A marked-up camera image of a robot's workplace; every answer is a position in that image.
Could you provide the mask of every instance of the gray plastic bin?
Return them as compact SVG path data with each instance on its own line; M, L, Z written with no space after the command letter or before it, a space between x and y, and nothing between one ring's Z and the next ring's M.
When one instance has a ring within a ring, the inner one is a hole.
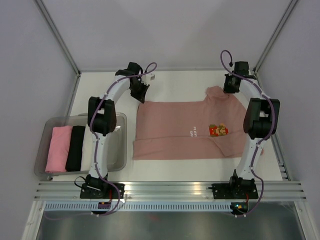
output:
M70 171L70 172L57 172L47 173L46 165L48 160L48 153L50 148L50 142L52 138L52 131L54 127L63 126L86 126L87 115L80 116L69 116L69 117L53 117L50 118L44 126L41 142L39 145L38 154L36 156L34 173L38 177L47 176L59 176L59 175L70 175L70 174L86 174L88 171ZM108 171L115 172L120 171L127 164L127 117L123 113L116 114L116 128L112 142L109 147L111 154L108 159Z

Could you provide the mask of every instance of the folded clothes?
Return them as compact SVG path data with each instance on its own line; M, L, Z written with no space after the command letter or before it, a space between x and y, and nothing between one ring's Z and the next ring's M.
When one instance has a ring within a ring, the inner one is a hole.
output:
M72 126L56 126L52 130L52 138L45 167L46 173L66 172Z
M134 160L220 159L240 157L246 143L246 110L232 94L209 87L195 102L140 104Z
M81 169L82 146L85 136L84 126L74 126L71 131L71 140L65 169L68 172L77 172Z
M81 159L81 171L89 171L92 161L93 151L93 139L92 133L88 125L85 126L83 145L82 145L82 159Z

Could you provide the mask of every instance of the gray wall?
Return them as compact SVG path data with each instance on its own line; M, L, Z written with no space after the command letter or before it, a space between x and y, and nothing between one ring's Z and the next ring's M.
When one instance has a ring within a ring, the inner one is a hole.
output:
M290 0L43 0L81 71L255 66Z
M20 239L44 124L63 116L75 74L32 0L0 2L0 235Z
M320 1L299 1L259 76L281 102L278 134L320 226Z

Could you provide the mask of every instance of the gray floor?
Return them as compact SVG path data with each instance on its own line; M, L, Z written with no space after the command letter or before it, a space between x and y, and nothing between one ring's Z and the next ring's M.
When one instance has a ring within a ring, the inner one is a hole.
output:
M47 212L51 218L75 212ZM290 205L262 203L247 218L219 212L117 212L52 221L42 219L37 240L301 240Z

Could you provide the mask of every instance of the pink fabric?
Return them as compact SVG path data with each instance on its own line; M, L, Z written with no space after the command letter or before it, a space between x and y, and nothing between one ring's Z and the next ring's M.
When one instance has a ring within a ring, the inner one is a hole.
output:
M206 98L195 102L140 104L136 118L134 160L220 159L240 157L245 147L246 110L232 94L209 87ZM209 126L227 128L212 136Z
M45 171L47 173L66 172L72 126L56 126L52 130L52 138Z

